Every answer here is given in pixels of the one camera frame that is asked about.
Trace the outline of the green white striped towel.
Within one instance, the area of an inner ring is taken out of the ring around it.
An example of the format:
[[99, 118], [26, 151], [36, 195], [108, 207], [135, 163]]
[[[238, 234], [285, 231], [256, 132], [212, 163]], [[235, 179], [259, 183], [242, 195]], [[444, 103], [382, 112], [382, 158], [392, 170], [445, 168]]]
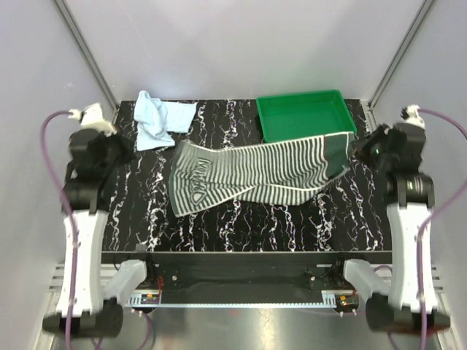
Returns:
[[301, 205], [347, 173], [354, 139], [347, 131], [228, 149], [182, 141], [169, 177], [174, 215], [229, 200]]

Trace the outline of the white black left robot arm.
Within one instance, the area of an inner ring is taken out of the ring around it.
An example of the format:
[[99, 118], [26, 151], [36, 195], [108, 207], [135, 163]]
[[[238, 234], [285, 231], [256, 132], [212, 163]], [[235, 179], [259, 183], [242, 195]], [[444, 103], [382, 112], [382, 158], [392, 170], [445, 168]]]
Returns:
[[117, 167], [134, 157], [130, 140], [110, 126], [84, 127], [69, 138], [71, 160], [60, 191], [66, 230], [63, 283], [55, 312], [42, 329], [72, 338], [114, 338], [123, 325], [123, 307], [136, 287], [151, 288], [157, 270], [127, 260], [101, 285], [101, 252], [109, 216], [111, 184]]

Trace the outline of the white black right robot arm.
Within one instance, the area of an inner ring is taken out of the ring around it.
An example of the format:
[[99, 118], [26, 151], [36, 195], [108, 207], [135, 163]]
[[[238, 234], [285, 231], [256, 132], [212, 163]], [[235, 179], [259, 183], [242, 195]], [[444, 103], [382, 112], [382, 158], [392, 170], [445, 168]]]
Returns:
[[351, 285], [365, 303], [366, 321], [376, 332], [432, 335], [450, 326], [433, 287], [430, 228], [433, 180], [420, 172], [425, 146], [422, 122], [380, 125], [354, 147], [354, 156], [376, 170], [392, 236], [392, 276], [386, 283], [371, 264], [351, 259], [331, 271], [340, 289]]

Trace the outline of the light blue towel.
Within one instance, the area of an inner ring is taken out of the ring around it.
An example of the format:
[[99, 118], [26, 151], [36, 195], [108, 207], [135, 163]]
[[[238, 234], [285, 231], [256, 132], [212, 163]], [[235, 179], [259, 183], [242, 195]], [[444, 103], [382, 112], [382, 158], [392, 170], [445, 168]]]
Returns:
[[174, 147], [169, 134], [188, 133], [195, 114], [196, 104], [162, 101], [141, 90], [134, 107], [136, 150]]

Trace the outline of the green plastic tray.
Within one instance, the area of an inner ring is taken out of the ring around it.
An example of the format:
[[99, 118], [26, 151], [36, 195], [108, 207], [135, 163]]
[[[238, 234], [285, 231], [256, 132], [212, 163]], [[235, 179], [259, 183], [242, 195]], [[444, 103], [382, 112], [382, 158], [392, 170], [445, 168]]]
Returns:
[[267, 143], [329, 133], [356, 133], [355, 122], [338, 90], [321, 90], [256, 99]]

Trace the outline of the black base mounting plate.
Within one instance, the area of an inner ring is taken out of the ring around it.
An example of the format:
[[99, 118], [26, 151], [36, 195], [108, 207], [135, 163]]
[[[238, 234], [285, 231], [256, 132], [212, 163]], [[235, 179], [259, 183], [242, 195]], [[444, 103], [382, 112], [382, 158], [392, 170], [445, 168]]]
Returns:
[[346, 259], [370, 260], [370, 252], [105, 252], [117, 264], [151, 258], [163, 279], [164, 306], [260, 304], [299, 306], [322, 301]]

